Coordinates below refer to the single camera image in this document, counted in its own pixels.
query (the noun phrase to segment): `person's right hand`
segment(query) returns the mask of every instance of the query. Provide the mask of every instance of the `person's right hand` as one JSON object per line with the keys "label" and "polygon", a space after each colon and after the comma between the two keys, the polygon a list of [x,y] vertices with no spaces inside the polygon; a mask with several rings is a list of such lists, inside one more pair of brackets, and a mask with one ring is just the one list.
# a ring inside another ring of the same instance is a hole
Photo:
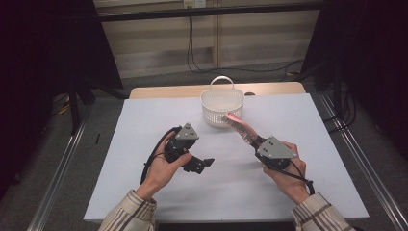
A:
{"label": "person's right hand", "polygon": [[[306,172],[306,163],[304,163],[302,160],[298,158],[299,154],[297,151],[297,146],[293,143],[285,141],[282,141],[282,143],[284,143],[294,153],[297,154],[297,158],[292,159],[292,162],[285,169],[285,171],[291,174],[299,175],[299,172],[293,165],[295,164],[299,168],[302,175],[304,176]],[[306,190],[306,184],[303,181],[282,174],[276,170],[269,169],[265,165],[263,165],[263,169],[264,173],[270,176],[276,182],[276,185],[278,186],[279,190],[285,195],[287,195],[296,205],[302,203],[305,199],[309,197],[309,194],[307,193]]]}

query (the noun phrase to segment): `gray carpet floor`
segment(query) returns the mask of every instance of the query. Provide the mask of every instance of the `gray carpet floor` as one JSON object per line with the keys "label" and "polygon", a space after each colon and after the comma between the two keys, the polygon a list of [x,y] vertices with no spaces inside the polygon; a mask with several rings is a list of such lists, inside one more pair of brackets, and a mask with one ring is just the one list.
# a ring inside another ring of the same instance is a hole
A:
{"label": "gray carpet floor", "polygon": [[[241,66],[241,68],[259,70],[280,66],[282,64]],[[301,64],[294,64],[287,71],[298,71],[300,67]],[[124,90],[118,91],[129,94],[135,87],[209,84],[219,74],[232,77],[235,83],[277,82],[282,80],[284,73],[284,69],[274,72],[218,70],[217,73],[174,73],[123,79]],[[313,78],[304,81],[303,85],[311,93],[321,117],[328,118],[329,114],[319,95],[322,93],[331,95],[332,90],[316,92]],[[98,228],[97,224],[84,221],[83,216],[108,152],[123,100],[112,98],[100,90],[95,90],[94,94],[96,102],[92,106],[81,105],[81,110],[91,107],[89,122],[86,124],[43,230],[87,231]],[[56,104],[55,110],[58,111],[59,107],[61,105]],[[27,230],[70,139],[70,120],[70,112],[67,111],[62,115],[54,115],[49,121],[38,150],[34,153],[30,164],[20,174],[20,184],[11,186],[0,202],[0,230]],[[334,127],[332,122],[326,124],[328,130]],[[402,212],[405,215],[408,214],[408,190],[404,184],[408,180],[407,161],[399,155],[393,144],[377,131],[374,121],[358,102],[356,121],[350,126],[350,130]],[[369,218],[351,220],[350,223],[367,231],[395,230],[341,134],[333,133],[331,138],[370,214]],[[178,224],[160,225],[159,230],[293,230],[293,225],[290,222]]]}

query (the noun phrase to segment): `finger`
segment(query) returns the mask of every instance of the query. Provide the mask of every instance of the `finger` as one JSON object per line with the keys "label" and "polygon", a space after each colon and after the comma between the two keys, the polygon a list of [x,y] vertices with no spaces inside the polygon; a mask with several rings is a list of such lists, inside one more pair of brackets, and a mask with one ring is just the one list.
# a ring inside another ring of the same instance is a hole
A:
{"label": "finger", "polygon": [[181,155],[175,162],[171,163],[170,166],[173,168],[173,170],[177,170],[177,168],[185,165],[189,160],[191,160],[192,154],[186,153],[184,155]]}
{"label": "finger", "polygon": [[165,139],[162,141],[162,143],[160,143],[160,146],[159,146],[159,148],[158,148],[158,151],[165,149],[166,143],[168,142],[168,140],[170,140],[170,138],[171,138],[172,136],[174,136],[174,134],[175,134],[174,131],[172,131],[172,132],[170,132],[169,134],[167,134],[167,136],[166,136]]}

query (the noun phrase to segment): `aluminum rail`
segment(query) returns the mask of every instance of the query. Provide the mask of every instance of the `aluminum rail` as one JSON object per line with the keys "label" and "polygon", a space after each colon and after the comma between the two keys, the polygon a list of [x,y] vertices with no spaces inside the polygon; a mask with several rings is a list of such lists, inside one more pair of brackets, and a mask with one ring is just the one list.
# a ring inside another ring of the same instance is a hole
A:
{"label": "aluminum rail", "polygon": [[68,145],[65,149],[63,157],[61,158],[60,164],[57,167],[57,170],[51,180],[51,183],[48,186],[48,189],[40,202],[36,213],[34,214],[30,225],[28,226],[27,231],[41,231],[43,230],[46,221],[48,220],[48,216],[51,212],[51,209],[54,205],[55,200],[57,199],[58,192],[60,190],[60,186],[63,183],[64,177],[66,175],[66,171],[68,170],[69,163],[71,162],[76,147],[82,137],[82,134],[85,130],[85,125],[87,124],[92,106],[87,106],[83,113],[84,119],[80,124],[79,128],[77,129],[76,133],[71,136],[69,139]]}
{"label": "aluminum rail", "polygon": [[165,11],[138,12],[138,13],[100,13],[98,16],[66,16],[53,20],[56,21],[131,21],[156,18],[172,17],[191,17],[191,16],[210,16],[244,13],[279,13],[279,12],[299,12],[320,10],[323,6],[334,5],[321,2],[309,3],[291,3],[291,4],[270,4],[258,6],[238,6],[238,7],[214,7],[214,8],[195,8],[195,9],[176,9]]}

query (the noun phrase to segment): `white table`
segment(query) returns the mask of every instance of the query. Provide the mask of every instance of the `white table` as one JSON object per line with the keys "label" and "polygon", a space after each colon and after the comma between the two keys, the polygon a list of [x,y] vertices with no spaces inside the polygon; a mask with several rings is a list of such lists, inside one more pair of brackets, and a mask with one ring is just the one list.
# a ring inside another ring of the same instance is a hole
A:
{"label": "white table", "polygon": [[[345,218],[369,215],[307,93],[245,98],[242,119],[261,136],[298,145],[306,178]],[[257,222],[292,220],[294,204],[263,174],[254,149],[232,129],[214,128],[198,97],[126,100],[85,220],[99,222],[140,183],[143,163],[171,127],[190,122],[200,139],[190,149],[215,158],[201,174],[181,168],[155,195],[156,221]]]}

